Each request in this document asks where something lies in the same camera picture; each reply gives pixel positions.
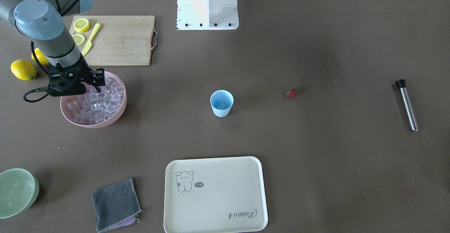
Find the gray towel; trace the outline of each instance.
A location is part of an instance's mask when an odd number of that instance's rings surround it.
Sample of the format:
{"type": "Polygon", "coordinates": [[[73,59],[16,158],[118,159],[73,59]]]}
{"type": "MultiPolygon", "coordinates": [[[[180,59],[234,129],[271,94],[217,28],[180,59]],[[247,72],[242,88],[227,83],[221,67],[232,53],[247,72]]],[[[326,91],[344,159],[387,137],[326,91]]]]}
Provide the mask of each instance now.
{"type": "Polygon", "coordinates": [[[98,233],[130,225],[142,211],[133,179],[93,190],[92,203],[98,233]]]}

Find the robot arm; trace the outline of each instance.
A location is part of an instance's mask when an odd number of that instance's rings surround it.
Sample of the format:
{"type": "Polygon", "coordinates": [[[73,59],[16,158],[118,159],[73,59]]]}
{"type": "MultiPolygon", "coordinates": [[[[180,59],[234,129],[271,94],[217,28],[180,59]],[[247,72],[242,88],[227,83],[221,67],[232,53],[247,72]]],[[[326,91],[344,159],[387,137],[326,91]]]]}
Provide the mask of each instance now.
{"type": "Polygon", "coordinates": [[[62,16],[89,11],[92,0],[0,0],[0,19],[32,39],[50,62],[47,87],[31,92],[47,92],[53,97],[84,94],[84,83],[104,86],[104,69],[93,71],[75,45],[62,16]]]}

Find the pink bowl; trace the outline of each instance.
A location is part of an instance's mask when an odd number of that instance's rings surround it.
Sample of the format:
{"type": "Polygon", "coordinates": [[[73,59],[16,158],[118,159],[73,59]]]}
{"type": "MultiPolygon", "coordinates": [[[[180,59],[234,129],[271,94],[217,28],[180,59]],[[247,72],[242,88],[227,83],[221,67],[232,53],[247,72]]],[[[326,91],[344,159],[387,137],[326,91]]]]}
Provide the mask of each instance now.
{"type": "Polygon", "coordinates": [[[72,121],[74,116],[73,116],[72,111],[70,111],[69,107],[67,106],[67,103],[75,100],[77,98],[77,96],[76,95],[63,96],[63,97],[61,97],[61,100],[59,101],[59,107],[61,108],[61,113],[63,113],[63,116],[70,123],[75,124],[80,127],[97,129],[97,128],[102,128],[102,127],[111,125],[112,123],[117,121],[120,116],[122,116],[123,112],[125,111],[125,107],[127,106],[127,89],[125,89],[125,85],[123,84],[122,80],[119,79],[119,77],[114,75],[113,73],[105,71],[105,76],[114,79],[117,83],[121,84],[125,90],[125,98],[123,99],[123,104],[120,106],[119,110],[117,110],[117,112],[113,116],[111,116],[109,119],[107,119],[106,121],[102,121],[100,123],[92,124],[92,125],[78,124],[78,123],[72,121]]]}

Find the metal muddler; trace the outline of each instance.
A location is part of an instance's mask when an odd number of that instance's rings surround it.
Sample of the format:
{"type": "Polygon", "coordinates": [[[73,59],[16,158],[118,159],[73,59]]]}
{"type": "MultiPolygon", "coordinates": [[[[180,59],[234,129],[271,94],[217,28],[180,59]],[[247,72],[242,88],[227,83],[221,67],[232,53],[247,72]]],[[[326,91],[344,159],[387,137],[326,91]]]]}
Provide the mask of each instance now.
{"type": "Polygon", "coordinates": [[[397,84],[397,87],[400,90],[403,105],[405,106],[406,115],[408,116],[408,122],[410,123],[410,128],[412,131],[416,132],[418,130],[417,122],[416,117],[414,116],[413,108],[411,106],[408,91],[406,90],[406,82],[404,79],[400,79],[397,80],[395,83],[397,84]]]}

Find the yellow knife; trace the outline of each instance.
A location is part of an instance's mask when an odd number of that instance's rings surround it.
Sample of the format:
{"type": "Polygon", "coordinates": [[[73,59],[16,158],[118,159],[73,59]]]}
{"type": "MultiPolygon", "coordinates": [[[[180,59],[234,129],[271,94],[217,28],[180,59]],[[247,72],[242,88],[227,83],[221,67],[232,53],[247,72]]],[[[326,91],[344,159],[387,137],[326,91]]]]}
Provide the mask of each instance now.
{"type": "Polygon", "coordinates": [[[83,51],[82,51],[83,56],[85,56],[87,54],[87,52],[90,50],[90,48],[92,47],[92,39],[97,34],[97,32],[101,26],[102,25],[100,23],[95,24],[94,29],[92,30],[92,33],[90,34],[89,39],[87,40],[86,45],[83,48],[83,51]]]}

